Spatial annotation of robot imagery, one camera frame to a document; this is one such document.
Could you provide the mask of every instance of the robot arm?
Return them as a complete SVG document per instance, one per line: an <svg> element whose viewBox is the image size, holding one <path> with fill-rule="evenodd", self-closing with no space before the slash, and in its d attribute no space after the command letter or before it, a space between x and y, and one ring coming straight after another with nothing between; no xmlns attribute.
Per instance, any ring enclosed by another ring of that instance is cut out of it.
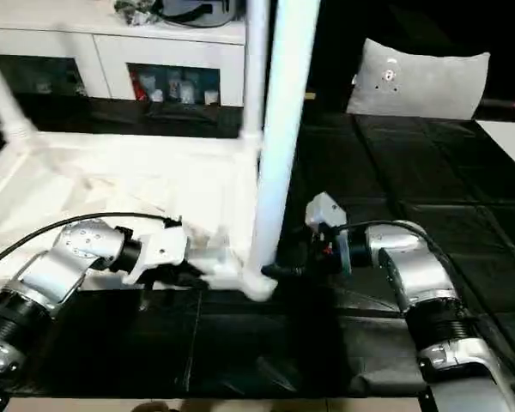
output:
<svg viewBox="0 0 515 412"><path fill-rule="evenodd" d="M100 219L65 226L49 251L33 257L0 289L0 377L24 361L88 269L122 270L124 282L134 283L147 269L183 262L187 244L177 223L139 240Z"/></svg>
<svg viewBox="0 0 515 412"><path fill-rule="evenodd" d="M488 397L490 407L494 401L495 410L515 412L515 394L495 354L476 332L445 267L423 238L401 227L378 225L366 230L365 239L373 266L387 270L438 410L464 410L454 399L465 396L461 386L472 379L482 388L473 401L476 409L488 410L482 397L498 391L501 397ZM488 372L495 386L480 383L477 366Z"/></svg>
<svg viewBox="0 0 515 412"><path fill-rule="evenodd" d="M345 212L326 193L307 206L306 224L317 234L323 232L321 227L343 227L346 221ZM340 261L337 267L347 272L344 262L349 262L353 267L386 269L434 410L515 412L515 394L495 354L478 335L445 266L419 235L425 231L401 223L414 230L378 224L360 227L351 237L336 234L331 243Z"/></svg>

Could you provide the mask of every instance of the glass cabinet door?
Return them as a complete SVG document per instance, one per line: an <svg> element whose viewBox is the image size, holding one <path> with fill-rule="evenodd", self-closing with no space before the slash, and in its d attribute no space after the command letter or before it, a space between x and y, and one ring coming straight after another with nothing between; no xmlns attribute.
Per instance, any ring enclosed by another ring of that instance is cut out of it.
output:
<svg viewBox="0 0 515 412"><path fill-rule="evenodd" d="M0 55L0 71L14 93L88 95L74 58Z"/></svg>
<svg viewBox="0 0 515 412"><path fill-rule="evenodd" d="M183 66L128 63L137 100L219 106L220 71Z"/></svg>

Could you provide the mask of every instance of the shelf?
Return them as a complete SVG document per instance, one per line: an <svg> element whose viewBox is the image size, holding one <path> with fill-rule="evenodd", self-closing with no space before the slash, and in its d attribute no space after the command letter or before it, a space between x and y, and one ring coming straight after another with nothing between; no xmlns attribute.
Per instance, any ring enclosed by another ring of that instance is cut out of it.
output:
<svg viewBox="0 0 515 412"><path fill-rule="evenodd" d="M0 28L175 39L243 45L245 23L215 28L159 23L129 27L114 13L113 0L0 0Z"/></svg>

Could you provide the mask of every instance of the gray pillow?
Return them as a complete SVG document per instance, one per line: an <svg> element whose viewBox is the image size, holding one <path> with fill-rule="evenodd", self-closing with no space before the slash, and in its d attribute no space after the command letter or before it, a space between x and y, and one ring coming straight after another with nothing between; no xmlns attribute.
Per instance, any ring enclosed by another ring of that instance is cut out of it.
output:
<svg viewBox="0 0 515 412"><path fill-rule="evenodd" d="M471 118L487 81L490 53L470 58L407 54L367 39L347 112Z"/></svg>

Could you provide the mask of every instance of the white pvc pipe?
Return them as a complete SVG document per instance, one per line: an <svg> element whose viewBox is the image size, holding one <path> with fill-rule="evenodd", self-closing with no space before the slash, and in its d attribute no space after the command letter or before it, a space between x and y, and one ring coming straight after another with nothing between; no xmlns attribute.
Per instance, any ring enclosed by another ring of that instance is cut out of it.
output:
<svg viewBox="0 0 515 412"><path fill-rule="evenodd" d="M248 0L246 5L244 111L240 131L240 137L243 139L261 141L263 138L269 13L270 0Z"/></svg>
<svg viewBox="0 0 515 412"><path fill-rule="evenodd" d="M320 0L279 0L249 265L275 260Z"/></svg>
<svg viewBox="0 0 515 412"><path fill-rule="evenodd" d="M0 73L0 128L6 140L26 134L33 128Z"/></svg>

